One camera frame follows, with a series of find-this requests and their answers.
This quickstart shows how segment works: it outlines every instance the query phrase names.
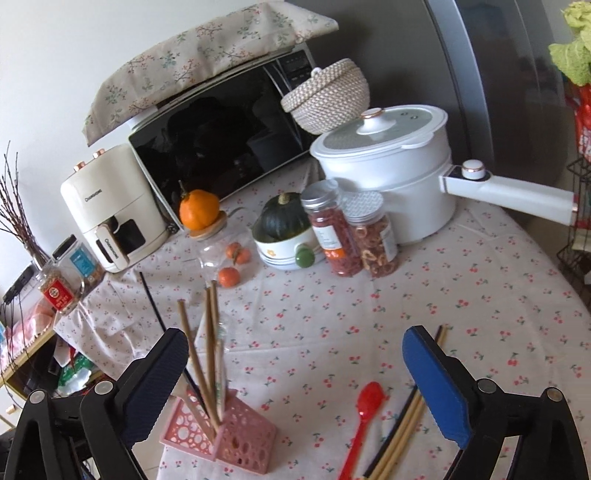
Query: wire rack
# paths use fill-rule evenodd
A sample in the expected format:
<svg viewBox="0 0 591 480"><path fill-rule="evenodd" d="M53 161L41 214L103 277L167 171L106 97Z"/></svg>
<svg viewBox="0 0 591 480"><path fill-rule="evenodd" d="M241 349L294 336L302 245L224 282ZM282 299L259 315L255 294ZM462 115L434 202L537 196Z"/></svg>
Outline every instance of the wire rack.
<svg viewBox="0 0 591 480"><path fill-rule="evenodd" d="M569 240L557 253L560 270L587 307L591 306L591 163L583 157L567 166L573 174L577 218Z"/></svg>

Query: pot lid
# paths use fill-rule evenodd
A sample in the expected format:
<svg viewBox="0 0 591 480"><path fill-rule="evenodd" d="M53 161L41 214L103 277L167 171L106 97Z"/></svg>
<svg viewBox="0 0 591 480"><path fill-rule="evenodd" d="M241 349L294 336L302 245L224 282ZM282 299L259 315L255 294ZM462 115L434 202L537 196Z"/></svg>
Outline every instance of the pot lid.
<svg viewBox="0 0 591 480"><path fill-rule="evenodd" d="M361 117L318 137L310 148L317 158L348 157L398 148L418 148L447 122L447 113L429 105L372 108Z"/></svg>

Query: woven basket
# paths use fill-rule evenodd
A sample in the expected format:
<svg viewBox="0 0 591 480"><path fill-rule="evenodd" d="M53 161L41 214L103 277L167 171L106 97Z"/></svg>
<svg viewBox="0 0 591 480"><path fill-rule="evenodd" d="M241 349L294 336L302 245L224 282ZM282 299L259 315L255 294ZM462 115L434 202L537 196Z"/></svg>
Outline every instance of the woven basket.
<svg viewBox="0 0 591 480"><path fill-rule="evenodd" d="M359 117L369 108L369 85L351 59L339 60L312 76L281 100L304 130L320 135Z"/></svg>

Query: jar lid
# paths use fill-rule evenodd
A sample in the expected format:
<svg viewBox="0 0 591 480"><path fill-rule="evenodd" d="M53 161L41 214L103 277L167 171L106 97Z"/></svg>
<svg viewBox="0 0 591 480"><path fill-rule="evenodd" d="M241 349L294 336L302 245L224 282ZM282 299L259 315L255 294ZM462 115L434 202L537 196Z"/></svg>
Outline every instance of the jar lid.
<svg viewBox="0 0 591 480"><path fill-rule="evenodd" d="M364 225L374 220L375 214L384 206L384 197L380 192L360 192L347 200L343 213L352 225Z"/></svg>
<svg viewBox="0 0 591 480"><path fill-rule="evenodd" d="M68 238L66 238L59 247L56 248L56 250L53 252L52 257L55 260L59 260L60 257L66 253L68 251L68 249L74 245L76 243L76 236L75 235L70 235Z"/></svg>
<svg viewBox="0 0 591 480"><path fill-rule="evenodd" d="M348 157L360 153L404 148L432 135L447 122L447 113L429 105L372 108L318 137L310 147L316 158Z"/></svg>
<svg viewBox="0 0 591 480"><path fill-rule="evenodd" d="M304 208L318 208L339 198L339 183L336 180L320 180L306 187L300 200Z"/></svg>

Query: pot handle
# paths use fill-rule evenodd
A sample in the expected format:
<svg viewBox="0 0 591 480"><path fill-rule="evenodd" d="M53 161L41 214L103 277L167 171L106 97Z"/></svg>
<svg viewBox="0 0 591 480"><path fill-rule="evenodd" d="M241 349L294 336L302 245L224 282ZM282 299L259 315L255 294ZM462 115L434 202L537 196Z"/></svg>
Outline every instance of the pot handle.
<svg viewBox="0 0 591 480"><path fill-rule="evenodd" d="M431 140L433 140L433 133L428 133L427 135L423 135L422 137L418 137L415 139L415 143L402 145L400 148L405 150L412 150L413 148L421 148L427 145Z"/></svg>
<svg viewBox="0 0 591 480"><path fill-rule="evenodd" d="M440 187L444 193L459 197L489 202L501 207L529 213L541 218L572 225L577 204L574 193L529 181L497 177L488 173L488 178L469 180L455 172L441 176Z"/></svg>

